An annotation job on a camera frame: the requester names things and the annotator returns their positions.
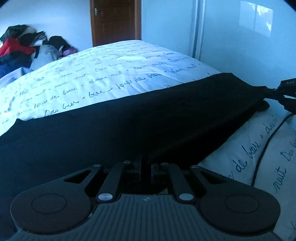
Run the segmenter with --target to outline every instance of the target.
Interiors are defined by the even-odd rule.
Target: bedsheet
[[[0,135],[23,121],[169,88],[219,71],[140,40],[98,46],[51,62],[0,90]]]

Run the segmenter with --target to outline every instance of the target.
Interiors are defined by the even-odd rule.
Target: wall
[[[142,0],[142,40],[190,55],[195,0]]]
[[[206,0],[200,60],[221,72],[277,88],[296,77],[295,40],[296,12],[284,0]]]
[[[0,8],[0,36],[9,26],[27,24],[62,36],[79,51],[92,47],[89,0],[9,0]]]

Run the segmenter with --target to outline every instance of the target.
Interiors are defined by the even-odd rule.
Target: door
[[[93,46],[140,39],[140,0],[90,0]]]

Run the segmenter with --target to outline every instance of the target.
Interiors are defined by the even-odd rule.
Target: red clothing
[[[21,46],[17,39],[8,38],[0,48],[0,57],[15,51],[22,51],[25,54],[31,55],[35,49],[32,47]]]

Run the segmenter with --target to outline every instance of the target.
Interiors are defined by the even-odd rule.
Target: bed
[[[227,102],[220,90],[231,89],[237,78],[223,74],[214,78],[216,74],[219,71],[186,55],[131,40],[69,55],[0,89],[0,183],[5,183],[0,185],[0,240],[16,231],[9,206],[20,192],[92,164],[111,167],[136,160],[143,146],[161,157],[157,148],[164,141],[162,149],[173,149],[171,139],[184,141],[184,132],[187,138],[197,134],[198,114],[209,125],[221,119]],[[206,96],[219,100],[211,112],[194,102],[202,92],[196,83],[204,78],[216,85]],[[250,95],[256,90],[245,90],[238,94],[252,107]],[[235,96],[230,101],[235,116],[241,103]],[[236,124],[228,116],[225,127],[234,133],[253,114],[250,111]],[[205,152],[212,153],[229,136],[220,130],[199,142],[198,149],[206,149],[215,138],[216,145]],[[194,155],[200,160],[206,157],[200,152]]]

